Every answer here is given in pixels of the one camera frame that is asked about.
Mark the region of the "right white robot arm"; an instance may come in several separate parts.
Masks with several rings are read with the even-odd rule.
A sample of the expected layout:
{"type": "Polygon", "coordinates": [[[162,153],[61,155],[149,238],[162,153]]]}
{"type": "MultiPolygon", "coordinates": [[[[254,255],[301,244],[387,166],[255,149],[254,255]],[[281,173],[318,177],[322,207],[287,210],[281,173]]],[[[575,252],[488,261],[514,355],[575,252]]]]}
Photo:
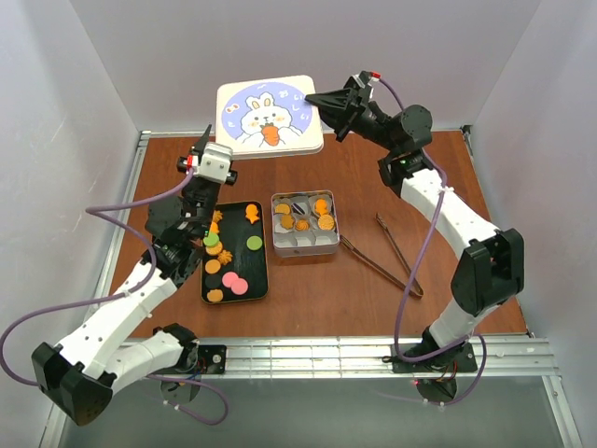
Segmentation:
{"type": "Polygon", "coordinates": [[[521,234],[500,230],[470,208],[448,185],[446,173],[426,153],[433,119],[422,105],[402,105],[390,116],[373,100],[373,84],[382,78],[363,71],[340,90],[305,97],[338,141],[356,133],[386,149],[378,161],[382,183],[413,206],[448,242],[458,264],[451,280],[451,299],[423,331],[421,341],[403,362],[451,360],[490,313],[516,296],[524,284],[524,241],[521,234]]]}

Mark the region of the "silver tin lid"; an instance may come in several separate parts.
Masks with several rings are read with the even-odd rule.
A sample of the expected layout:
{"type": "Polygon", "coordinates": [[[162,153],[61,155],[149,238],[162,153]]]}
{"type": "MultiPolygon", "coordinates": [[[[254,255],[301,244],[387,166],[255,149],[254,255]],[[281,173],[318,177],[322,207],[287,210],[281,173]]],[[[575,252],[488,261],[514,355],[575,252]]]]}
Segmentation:
{"type": "Polygon", "coordinates": [[[315,92],[306,75],[228,83],[216,93],[215,141],[234,160],[309,155],[324,145],[315,92]]]}

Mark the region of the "orange waffle cookie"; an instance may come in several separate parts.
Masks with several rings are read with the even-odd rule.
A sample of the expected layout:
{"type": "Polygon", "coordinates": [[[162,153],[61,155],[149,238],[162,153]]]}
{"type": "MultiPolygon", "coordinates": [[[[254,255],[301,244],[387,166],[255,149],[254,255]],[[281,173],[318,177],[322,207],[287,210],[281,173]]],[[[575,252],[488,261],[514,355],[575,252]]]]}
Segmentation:
{"type": "Polygon", "coordinates": [[[278,203],[274,208],[274,212],[276,214],[288,215],[291,213],[291,208],[287,203],[278,203]]]}

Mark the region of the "orange bear cookie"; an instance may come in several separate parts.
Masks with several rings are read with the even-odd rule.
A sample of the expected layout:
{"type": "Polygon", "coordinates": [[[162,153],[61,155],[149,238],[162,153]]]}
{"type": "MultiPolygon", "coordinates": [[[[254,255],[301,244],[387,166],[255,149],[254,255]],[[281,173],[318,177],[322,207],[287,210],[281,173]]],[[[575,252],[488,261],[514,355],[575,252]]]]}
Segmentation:
{"type": "Polygon", "coordinates": [[[284,229],[292,230],[295,226],[295,219],[291,215],[282,215],[280,224],[284,229]]]}

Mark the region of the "silver metal tongs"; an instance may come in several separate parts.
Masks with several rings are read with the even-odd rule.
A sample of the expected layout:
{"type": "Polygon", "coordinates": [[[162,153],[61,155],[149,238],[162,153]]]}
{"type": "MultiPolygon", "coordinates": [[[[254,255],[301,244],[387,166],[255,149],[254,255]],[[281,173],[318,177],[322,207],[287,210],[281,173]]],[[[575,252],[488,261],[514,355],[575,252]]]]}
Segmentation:
{"type": "Polygon", "coordinates": [[[374,231],[377,240],[372,243],[367,243],[365,239],[355,242],[341,234],[340,245],[376,274],[404,291],[412,273],[411,264],[379,212],[374,220],[379,227],[374,231]]]}

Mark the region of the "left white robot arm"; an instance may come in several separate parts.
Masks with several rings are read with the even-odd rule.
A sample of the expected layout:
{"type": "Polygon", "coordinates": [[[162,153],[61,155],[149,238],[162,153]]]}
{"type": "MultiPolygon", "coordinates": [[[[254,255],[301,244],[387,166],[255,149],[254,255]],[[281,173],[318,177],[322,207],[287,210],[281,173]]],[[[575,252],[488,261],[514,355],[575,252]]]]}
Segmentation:
{"type": "Polygon", "coordinates": [[[179,324],[155,329],[129,347],[123,342],[152,312],[195,273],[204,254],[220,182],[206,173],[215,165],[215,147],[204,133],[177,161],[180,172],[194,172],[172,195],[149,203],[146,230],[150,247],[131,273],[95,313],[54,345],[32,353],[39,389],[75,424],[95,420],[124,387],[155,372],[194,370],[198,342],[179,324]]]}

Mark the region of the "orange dotted round cookie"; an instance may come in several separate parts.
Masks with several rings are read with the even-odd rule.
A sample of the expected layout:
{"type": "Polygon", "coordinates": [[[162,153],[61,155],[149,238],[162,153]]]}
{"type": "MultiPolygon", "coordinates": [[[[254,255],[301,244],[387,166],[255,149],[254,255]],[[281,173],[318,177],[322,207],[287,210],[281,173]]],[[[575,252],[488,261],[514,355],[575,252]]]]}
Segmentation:
{"type": "Polygon", "coordinates": [[[336,228],[336,221],[330,214],[321,215],[317,220],[318,227],[322,231],[334,231],[336,228]]]}

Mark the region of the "black cookie tray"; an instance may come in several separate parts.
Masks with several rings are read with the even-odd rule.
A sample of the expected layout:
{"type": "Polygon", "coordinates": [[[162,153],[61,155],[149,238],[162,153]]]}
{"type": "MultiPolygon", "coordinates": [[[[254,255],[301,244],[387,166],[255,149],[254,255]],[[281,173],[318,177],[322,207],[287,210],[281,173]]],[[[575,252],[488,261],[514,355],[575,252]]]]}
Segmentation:
{"type": "Polygon", "coordinates": [[[225,266],[221,265],[220,271],[216,274],[222,277],[224,273],[235,272],[239,278],[248,282],[249,288],[244,295],[238,296],[233,294],[230,288],[221,284],[219,289],[224,293],[223,301],[210,303],[206,299],[206,294],[211,289],[204,284],[205,276],[209,274],[204,270],[204,264],[210,259],[217,259],[217,256],[210,256],[204,252],[201,265],[201,299],[209,304],[223,304],[264,298],[269,290],[269,279],[262,205],[255,201],[224,203],[218,205],[215,210],[221,211],[223,218],[217,223],[213,222],[210,231],[219,235],[223,249],[233,255],[232,262],[225,266]],[[255,203],[259,207],[260,220],[255,224],[251,224],[245,218],[245,207],[249,203],[255,203]],[[252,235],[257,235],[263,240],[263,246],[258,251],[249,250],[246,246],[246,240],[252,235]]]}

